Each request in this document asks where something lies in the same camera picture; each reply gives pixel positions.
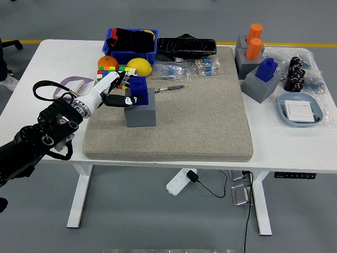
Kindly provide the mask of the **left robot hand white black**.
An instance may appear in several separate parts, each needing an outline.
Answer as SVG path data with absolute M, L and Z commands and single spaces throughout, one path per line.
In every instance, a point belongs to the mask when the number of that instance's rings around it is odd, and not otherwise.
M 129 107 L 145 98 L 143 95 L 123 96 L 109 94 L 111 90 L 117 88 L 124 77 L 134 77 L 127 71 L 110 72 L 102 78 L 90 91 L 84 96 L 79 96 L 72 102 L 72 107 L 80 113 L 83 118 L 89 118 L 94 111 L 102 104 L 112 107 Z

